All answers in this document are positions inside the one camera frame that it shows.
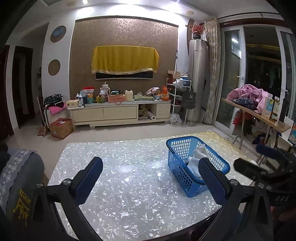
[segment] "orange bag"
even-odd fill
[[[170,96],[168,94],[168,89],[164,86],[163,91],[161,92],[161,99],[168,101],[170,99]]]

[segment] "black bag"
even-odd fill
[[[62,94],[50,95],[44,99],[44,105],[55,104],[63,100]]]
[[[195,98],[196,93],[192,91],[184,91],[182,95],[182,103],[181,106],[185,109],[194,109],[195,108]]]

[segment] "flower pot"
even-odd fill
[[[192,33],[192,38],[193,39],[200,39],[201,38],[201,35],[200,34],[194,34],[194,33]]]

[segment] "red flower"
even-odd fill
[[[202,32],[205,30],[205,27],[201,24],[192,24],[190,27],[191,31],[194,33],[194,34],[199,34],[201,35]]]

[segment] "curtain rod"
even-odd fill
[[[263,17],[262,13],[269,13],[269,14],[280,15],[279,13],[276,13],[276,12],[243,12],[243,13],[237,13],[237,14],[232,14],[232,15],[220,17],[218,19],[227,18],[227,17],[233,17],[233,16],[237,16],[237,15],[243,15],[243,14],[251,14],[251,13],[259,13],[259,14],[261,14],[262,17]]]

